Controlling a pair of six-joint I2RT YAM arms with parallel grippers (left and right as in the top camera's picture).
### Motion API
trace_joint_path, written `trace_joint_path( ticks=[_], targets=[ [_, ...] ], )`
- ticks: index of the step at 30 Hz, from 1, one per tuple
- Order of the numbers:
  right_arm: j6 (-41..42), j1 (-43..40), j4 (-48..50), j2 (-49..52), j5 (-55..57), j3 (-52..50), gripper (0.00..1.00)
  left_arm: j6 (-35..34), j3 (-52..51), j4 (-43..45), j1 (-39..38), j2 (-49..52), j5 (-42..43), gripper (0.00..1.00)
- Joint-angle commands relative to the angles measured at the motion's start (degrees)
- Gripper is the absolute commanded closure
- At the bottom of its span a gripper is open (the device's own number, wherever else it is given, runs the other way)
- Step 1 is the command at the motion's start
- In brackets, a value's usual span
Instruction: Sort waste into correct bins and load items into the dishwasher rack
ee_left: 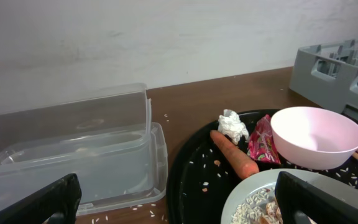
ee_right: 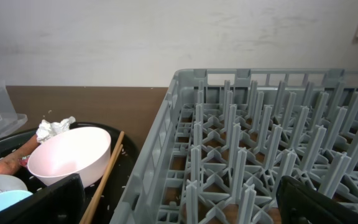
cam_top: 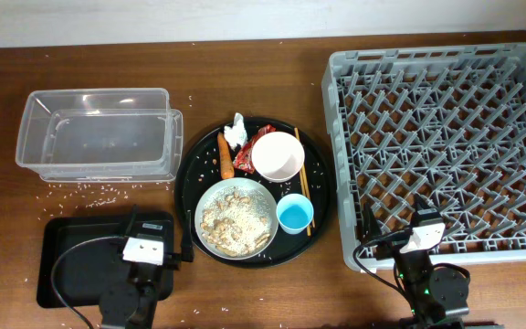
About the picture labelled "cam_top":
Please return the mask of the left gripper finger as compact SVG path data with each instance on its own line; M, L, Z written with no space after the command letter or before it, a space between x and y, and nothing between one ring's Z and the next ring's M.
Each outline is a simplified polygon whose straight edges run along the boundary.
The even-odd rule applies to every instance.
M130 235L132 226L135 223L136 217L138 213L138 205L134 204L131 209L131 215L130 217L125 221L125 226L123 230L123 236L127 237Z
M181 240L181 260L183 262L193 262L195 258L194 243L192 238L192 211L187 210L184 220L181 223L182 240Z

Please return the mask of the grey bowl with rice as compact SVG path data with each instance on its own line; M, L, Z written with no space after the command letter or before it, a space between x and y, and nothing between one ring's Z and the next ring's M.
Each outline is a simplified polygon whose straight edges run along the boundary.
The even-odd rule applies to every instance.
M206 250L224 260L247 260L270 246L279 220L277 202L260 183L247 178L209 187L195 207L194 229Z

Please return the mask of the wooden chopstick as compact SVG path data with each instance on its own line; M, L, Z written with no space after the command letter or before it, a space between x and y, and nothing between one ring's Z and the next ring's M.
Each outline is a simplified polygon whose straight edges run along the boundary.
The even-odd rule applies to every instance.
M294 128L294 133L295 133L295 137L300 142L300 131L297 127ZM306 176L306 170L305 170L305 151L304 151L304 160L302 162L302 167L300 169L300 186L301 186L302 194L306 198L308 198L308 200L310 201L310 192L308 188L308 182L307 182L307 176ZM312 223L313 223L313 217L312 217L311 223L307 226L307 236L308 237L311 236Z
M308 177L306 173L305 164L303 164L302 168L300 169L300 175L301 175L300 181L302 183L302 193L311 202L310 189L309 189L309 183L308 183ZM315 228L316 228L315 217L312 215L311 222L308 228L308 231L309 231L308 236L310 236L311 231Z

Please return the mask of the blue cup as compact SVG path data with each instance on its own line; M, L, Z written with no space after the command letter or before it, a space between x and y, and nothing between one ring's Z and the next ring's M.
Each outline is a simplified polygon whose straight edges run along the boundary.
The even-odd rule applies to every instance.
M311 201L301 194L288 194L277 203L276 215L281 228L290 235L300 234L311 224L314 209Z

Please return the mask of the orange carrot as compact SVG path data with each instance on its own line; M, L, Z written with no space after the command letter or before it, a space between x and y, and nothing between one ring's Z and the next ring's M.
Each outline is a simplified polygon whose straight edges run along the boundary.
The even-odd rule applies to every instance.
M220 159L220 174L223 179L230 179L235 176L234 166L231 160L228 143L222 133L217 134L217 143Z

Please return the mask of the red snack wrapper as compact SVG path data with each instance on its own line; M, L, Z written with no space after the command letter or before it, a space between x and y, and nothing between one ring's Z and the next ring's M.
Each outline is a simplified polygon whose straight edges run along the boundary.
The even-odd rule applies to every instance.
M240 149L237 156L233 161L233 166L235 169L244 171L249 174L255 172L255 167L252 161L252 152L255 143L264 135L268 133L273 133L276 131L276 128L271 124L260 128L258 132Z

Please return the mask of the pink bowl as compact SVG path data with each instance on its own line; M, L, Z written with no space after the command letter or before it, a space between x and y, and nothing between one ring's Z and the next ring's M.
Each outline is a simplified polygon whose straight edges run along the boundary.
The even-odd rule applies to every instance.
M305 152L294 135L273 132L255 142L251 159L258 174L269 182L283 183L300 172Z

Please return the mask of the white tissue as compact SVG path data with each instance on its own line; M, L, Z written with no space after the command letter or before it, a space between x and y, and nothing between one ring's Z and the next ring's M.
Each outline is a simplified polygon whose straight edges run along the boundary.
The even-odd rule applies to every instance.
M232 150L242 148L247 143L247 131L242 114L235 113L233 124L224 127L223 135Z

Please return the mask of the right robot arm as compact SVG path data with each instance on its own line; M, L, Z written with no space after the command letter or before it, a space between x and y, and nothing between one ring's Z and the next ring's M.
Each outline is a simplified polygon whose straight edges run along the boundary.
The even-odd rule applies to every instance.
M423 198L414 198L415 211L403 228L384 234L367 204L362 211L361 245L353 252L375 248L378 260L394 261L394 282L372 276L400 293L412 315L399 321L401 328L462 328L469 313L469 272L450 263L432 262L429 251L444 235L445 222L439 211Z

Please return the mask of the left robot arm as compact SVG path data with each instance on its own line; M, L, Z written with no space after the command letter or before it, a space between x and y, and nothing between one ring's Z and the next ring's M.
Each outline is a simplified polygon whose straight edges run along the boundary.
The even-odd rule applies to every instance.
M127 277L101 295L102 328L151 329L157 304L173 289L173 272L195 258L191 224L182 225L181 251L173 251L174 229L166 224L135 227L137 210L120 228L119 256L129 266Z

